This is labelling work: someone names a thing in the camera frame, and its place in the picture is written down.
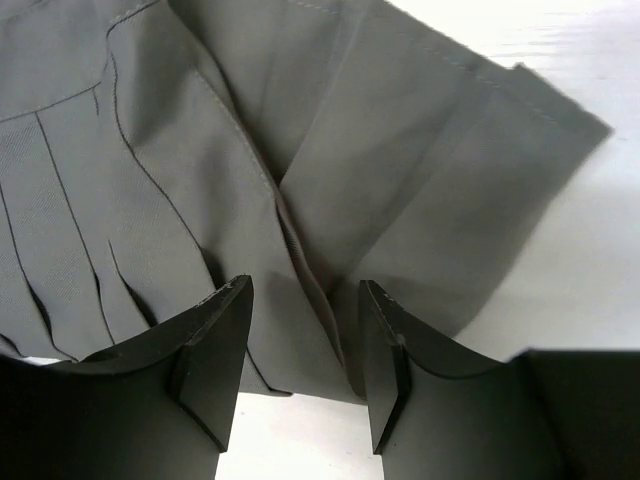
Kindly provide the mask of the grey pleated skirt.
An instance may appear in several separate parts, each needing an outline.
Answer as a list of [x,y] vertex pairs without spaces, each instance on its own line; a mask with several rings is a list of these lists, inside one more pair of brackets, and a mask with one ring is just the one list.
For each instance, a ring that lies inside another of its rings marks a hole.
[[359,283],[457,334],[609,132],[385,1],[5,1],[1,351],[248,274],[242,389],[359,403]]

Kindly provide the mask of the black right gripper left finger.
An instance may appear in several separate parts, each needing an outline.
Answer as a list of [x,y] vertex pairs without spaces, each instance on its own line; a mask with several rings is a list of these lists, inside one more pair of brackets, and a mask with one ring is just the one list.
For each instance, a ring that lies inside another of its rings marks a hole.
[[5,479],[211,479],[229,444],[253,306],[240,275],[82,362],[1,360]]

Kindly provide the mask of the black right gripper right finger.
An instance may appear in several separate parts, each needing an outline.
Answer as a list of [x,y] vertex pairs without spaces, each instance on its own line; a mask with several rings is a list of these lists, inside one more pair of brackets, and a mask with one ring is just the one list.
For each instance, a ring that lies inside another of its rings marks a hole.
[[483,356],[359,286],[372,449],[388,479],[635,479],[639,355]]

